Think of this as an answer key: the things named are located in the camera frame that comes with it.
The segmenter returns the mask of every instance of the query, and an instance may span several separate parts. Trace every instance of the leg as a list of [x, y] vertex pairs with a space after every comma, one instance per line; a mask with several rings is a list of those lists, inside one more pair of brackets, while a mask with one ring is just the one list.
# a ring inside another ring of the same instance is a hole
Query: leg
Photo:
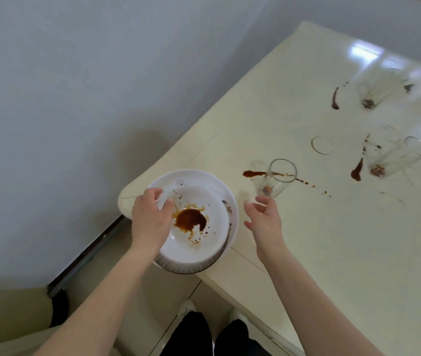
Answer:
[[232, 311], [231, 319], [237, 318], [227, 325], [217, 337], [214, 347], [215, 356], [271, 356], [261, 345], [249, 338], [247, 318]]
[[161, 356], [212, 356], [212, 336], [202, 313], [188, 310], [174, 330]]

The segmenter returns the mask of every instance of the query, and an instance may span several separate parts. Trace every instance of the clear glass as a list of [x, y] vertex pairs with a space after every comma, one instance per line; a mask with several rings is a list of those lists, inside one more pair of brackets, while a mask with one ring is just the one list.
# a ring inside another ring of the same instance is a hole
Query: clear glass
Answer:
[[375, 81], [372, 87], [368, 89], [365, 96], [362, 97], [362, 105], [366, 109], [374, 109], [395, 90], [401, 87], [401, 70], [388, 69], [383, 71], [382, 75]]
[[276, 158], [270, 163], [257, 194], [275, 198], [296, 180], [297, 176], [297, 169], [293, 162], [284, 158]]
[[421, 160], [421, 140], [408, 136], [370, 164], [370, 173], [378, 178], [387, 177], [419, 160]]

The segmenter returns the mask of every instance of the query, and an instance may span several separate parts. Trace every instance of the white shoe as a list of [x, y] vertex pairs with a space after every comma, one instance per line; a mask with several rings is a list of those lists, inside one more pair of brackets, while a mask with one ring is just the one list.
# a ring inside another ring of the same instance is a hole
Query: white shoe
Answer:
[[249, 327], [249, 319], [246, 318], [240, 311], [238, 311], [236, 308], [234, 308], [231, 312], [231, 314], [229, 315], [229, 323], [231, 323], [232, 321], [235, 320], [241, 320], [245, 323], [245, 325], [247, 325], [247, 328]]
[[179, 305], [178, 317], [181, 319], [184, 318], [184, 316], [186, 316], [189, 311], [195, 312], [196, 305], [194, 305], [194, 302], [192, 302], [190, 299], [187, 299], [181, 302], [181, 305]]

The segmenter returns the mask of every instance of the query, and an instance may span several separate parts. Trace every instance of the white table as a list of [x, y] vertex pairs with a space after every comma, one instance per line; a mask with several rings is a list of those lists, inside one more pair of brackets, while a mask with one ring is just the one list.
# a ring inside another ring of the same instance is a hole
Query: white table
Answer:
[[[415, 87], [410, 94], [400, 87], [364, 110], [357, 85], [376, 72], [366, 67], [387, 63], [403, 68]], [[339, 110], [331, 108], [336, 87]], [[371, 132], [376, 142], [380, 125], [421, 137], [421, 64], [304, 22], [124, 188], [119, 208], [130, 217], [135, 197], [173, 170], [197, 168], [220, 178], [237, 198], [241, 224], [231, 250], [199, 277], [302, 354], [243, 226], [243, 201], [255, 196], [243, 171], [265, 171], [272, 159], [287, 158], [309, 182], [290, 184], [276, 199], [290, 250], [386, 356], [421, 355], [421, 161], [383, 180], [366, 165], [360, 182], [350, 177], [365, 136]], [[310, 143], [316, 136], [330, 140], [333, 153], [316, 153]]]

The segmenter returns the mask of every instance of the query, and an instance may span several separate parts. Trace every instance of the stacked plates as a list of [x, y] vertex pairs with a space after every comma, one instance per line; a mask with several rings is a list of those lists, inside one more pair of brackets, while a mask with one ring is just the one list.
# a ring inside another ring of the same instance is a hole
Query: stacked plates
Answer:
[[237, 202], [218, 178], [200, 170], [179, 170], [149, 187], [163, 189], [159, 208], [167, 198], [174, 203], [171, 232], [155, 264], [174, 273], [197, 273], [231, 247], [237, 235]]

